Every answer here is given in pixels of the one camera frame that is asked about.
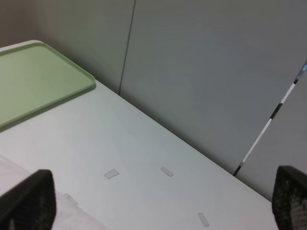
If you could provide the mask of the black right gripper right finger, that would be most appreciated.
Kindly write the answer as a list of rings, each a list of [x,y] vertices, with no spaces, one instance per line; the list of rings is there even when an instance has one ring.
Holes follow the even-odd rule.
[[[279,166],[272,194],[272,212],[278,229],[307,228],[307,175],[293,166]]]

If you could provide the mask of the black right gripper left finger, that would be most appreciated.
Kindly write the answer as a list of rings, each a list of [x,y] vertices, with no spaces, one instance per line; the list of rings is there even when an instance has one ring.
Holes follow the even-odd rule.
[[[53,174],[38,170],[0,196],[2,230],[50,230],[57,213]]]

